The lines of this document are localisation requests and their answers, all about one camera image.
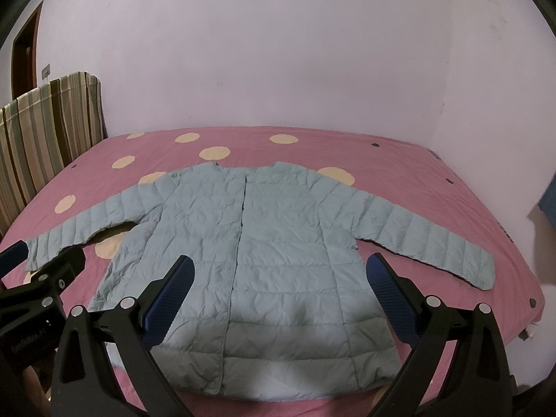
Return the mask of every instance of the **jacket's left sleeve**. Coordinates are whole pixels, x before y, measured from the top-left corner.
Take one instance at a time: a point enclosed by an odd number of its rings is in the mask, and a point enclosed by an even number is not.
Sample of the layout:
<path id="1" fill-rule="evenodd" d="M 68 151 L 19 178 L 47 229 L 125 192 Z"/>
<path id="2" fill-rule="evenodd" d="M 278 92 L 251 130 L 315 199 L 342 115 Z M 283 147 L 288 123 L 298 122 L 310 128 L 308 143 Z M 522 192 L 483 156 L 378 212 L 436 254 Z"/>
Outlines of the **jacket's left sleeve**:
<path id="1" fill-rule="evenodd" d="M 396 254 L 446 270 L 477 288 L 494 286 L 492 254 L 426 218 L 380 196 L 308 172 L 309 192 L 321 223 L 342 227 Z"/>
<path id="2" fill-rule="evenodd" d="M 104 202 L 82 211 L 38 237 L 27 240 L 29 257 L 26 271 L 35 271 L 56 257 L 64 248 L 86 243 L 104 229 L 124 222 L 140 223 L 163 205 L 176 188 L 173 174 L 152 183 L 125 189 Z"/>

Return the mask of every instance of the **wall socket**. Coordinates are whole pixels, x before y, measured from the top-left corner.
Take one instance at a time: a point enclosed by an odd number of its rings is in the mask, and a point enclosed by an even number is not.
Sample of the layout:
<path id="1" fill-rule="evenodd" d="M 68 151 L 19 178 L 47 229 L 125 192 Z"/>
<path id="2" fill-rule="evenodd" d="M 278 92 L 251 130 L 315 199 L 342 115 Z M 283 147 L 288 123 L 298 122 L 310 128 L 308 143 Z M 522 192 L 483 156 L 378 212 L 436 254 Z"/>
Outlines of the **wall socket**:
<path id="1" fill-rule="evenodd" d="M 44 69 L 42 69 L 41 72 L 41 76 L 43 80 L 46 80 L 46 78 L 50 75 L 50 64 L 47 64 L 46 67 Z"/>

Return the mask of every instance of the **blue gripper pad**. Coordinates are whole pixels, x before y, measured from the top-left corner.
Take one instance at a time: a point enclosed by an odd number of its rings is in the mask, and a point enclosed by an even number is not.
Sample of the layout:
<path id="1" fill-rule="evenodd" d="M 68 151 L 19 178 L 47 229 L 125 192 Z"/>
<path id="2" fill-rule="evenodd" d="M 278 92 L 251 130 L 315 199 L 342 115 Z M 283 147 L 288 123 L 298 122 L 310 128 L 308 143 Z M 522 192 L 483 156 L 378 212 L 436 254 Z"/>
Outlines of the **blue gripper pad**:
<path id="1" fill-rule="evenodd" d="M 421 336 L 418 331 L 417 313 L 413 306 L 376 254 L 367 259 L 366 273 L 369 285 L 396 336 L 414 349 Z"/>
<path id="2" fill-rule="evenodd" d="M 149 351 L 166 337 L 177 311 L 187 296 L 195 279 L 193 260 L 180 256 L 162 281 L 165 283 L 143 317 L 143 346 Z"/>
<path id="3" fill-rule="evenodd" d="M 19 240 L 9 248 L 0 252 L 0 278 L 7 275 L 20 263 L 24 262 L 29 255 L 27 243 Z"/>

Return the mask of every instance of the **white wall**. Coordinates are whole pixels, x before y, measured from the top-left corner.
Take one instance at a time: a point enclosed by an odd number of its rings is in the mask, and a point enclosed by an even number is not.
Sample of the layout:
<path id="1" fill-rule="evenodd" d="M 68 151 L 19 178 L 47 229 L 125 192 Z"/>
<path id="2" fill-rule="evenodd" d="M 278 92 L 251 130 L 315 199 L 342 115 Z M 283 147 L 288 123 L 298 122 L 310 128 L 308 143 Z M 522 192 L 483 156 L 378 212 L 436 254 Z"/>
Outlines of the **white wall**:
<path id="1" fill-rule="evenodd" d="M 13 35 L 0 50 L 0 103 Z M 88 71 L 111 136 L 289 125 L 428 145 L 450 46 L 449 0 L 44 0 L 37 73 Z"/>
<path id="2" fill-rule="evenodd" d="M 451 0 L 444 112 L 432 149 L 511 235 L 539 278 L 535 337 L 508 347 L 518 384 L 556 361 L 556 232 L 536 206 L 556 170 L 556 39 L 532 0 Z"/>

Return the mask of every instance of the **mattress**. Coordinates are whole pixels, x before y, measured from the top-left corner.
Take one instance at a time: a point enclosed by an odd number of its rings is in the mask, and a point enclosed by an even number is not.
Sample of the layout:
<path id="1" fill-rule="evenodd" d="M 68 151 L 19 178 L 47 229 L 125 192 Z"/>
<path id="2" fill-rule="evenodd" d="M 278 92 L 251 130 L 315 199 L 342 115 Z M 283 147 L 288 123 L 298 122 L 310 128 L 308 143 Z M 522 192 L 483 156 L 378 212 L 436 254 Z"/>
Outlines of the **mattress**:
<path id="1" fill-rule="evenodd" d="M 481 291 L 445 271 L 394 255 L 373 243 L 358 242 L 364 259 L 381 252 L 423 295 L 437 295 L 449 306 L 472 309 L 478 302 L 488 303 L 505 343 L 527 324 L 540 320 L 544 297 L 537 279 L 504 229 L 464 182 L 423 147 L 360 134 L 217 127 L 109 138 L 80 156 L 38 193 L 9 229 L 0 248 L 48 231 L 129 186 L 205 161 L 218 161 L 225 167 L 260 167 L 276 161 L 300 164 L 397 203 L 492 253 L 494 287 Z M 85 248 L 85 270 L 62 295 L 66 312 L 76 304 L 87 305 L 123 236 Z M 21 284 L 24 277 L 22 265 L 4 282 L 12 287 Z M 399 341 L 397 347 L 405 359 L 410 348 Z M 438 393 L 453 349 L 451 342 L 425 400 Z M 117 376 L 127 399 L 141 406 L 125 372 L 119 370 Z M 197 416 L 219 415 L 223 406 L 231 416 L 363 416 L 378 399 L 377 391 L 280 403 L 210 398 L 185 390 L 179 394 Z"/>

